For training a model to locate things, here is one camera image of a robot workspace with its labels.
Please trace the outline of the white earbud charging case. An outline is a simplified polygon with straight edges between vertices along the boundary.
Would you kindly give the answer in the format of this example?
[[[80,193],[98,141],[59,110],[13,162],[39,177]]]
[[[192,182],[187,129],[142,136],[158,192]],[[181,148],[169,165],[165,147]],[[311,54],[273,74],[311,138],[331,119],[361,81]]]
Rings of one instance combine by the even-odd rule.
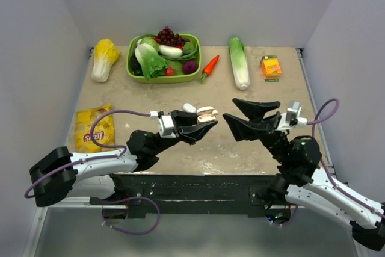
[[[197,112],[197,108],[190,103],[184,103],[182,108],[187,113],[196,113]]]

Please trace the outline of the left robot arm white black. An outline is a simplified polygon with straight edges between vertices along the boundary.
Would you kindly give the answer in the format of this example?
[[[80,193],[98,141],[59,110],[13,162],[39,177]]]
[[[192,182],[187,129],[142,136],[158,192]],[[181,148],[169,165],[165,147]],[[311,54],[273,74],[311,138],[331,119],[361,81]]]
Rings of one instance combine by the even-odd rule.
[[[114,173],[143,172],[153,167],[158,155],[178,142],[194,145],[217,122],[218,111],[202,107],[195,112],[173,110],[126,113],[156,120],[156,133],[136,130],[125,145],[91,142],[104,150],[98,153],[71,153],[65,146],[57,147],[29,170],[31,185],[24,197],[34,199],[38,207],[48,207],[68,197],[95,197],[111,204],[125,196],[123,187],[114,183]]]

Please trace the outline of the pink earbud charging case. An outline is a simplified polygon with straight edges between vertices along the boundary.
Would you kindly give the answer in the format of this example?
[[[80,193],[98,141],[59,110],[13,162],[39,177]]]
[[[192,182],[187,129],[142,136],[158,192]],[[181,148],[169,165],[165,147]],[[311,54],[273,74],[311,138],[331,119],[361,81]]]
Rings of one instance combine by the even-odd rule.
[[[197,123],[212,122],[217,119],[218,111],[211,106],[201,107],[196,111]]]

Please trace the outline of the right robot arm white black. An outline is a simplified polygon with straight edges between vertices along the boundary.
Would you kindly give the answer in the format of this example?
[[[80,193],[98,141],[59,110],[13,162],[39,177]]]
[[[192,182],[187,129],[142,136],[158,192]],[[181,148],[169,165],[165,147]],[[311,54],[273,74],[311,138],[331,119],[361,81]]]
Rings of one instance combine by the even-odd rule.
[[[320,146],[312,135],[288,140],[290,129],[316,125],[301,117],[302,106],[292,101],[285,113],[276,110],[280,102],[252,102],[238,98],[233,103],[245,119],[223,115],[236,141],[259,140],[278,162],[279,173],[256,198],[269,206],[288,202],[303,206],[351,228],[352,238],[374,251],[384,248],[384,204],[362,196],[334,178],[323,163]]]

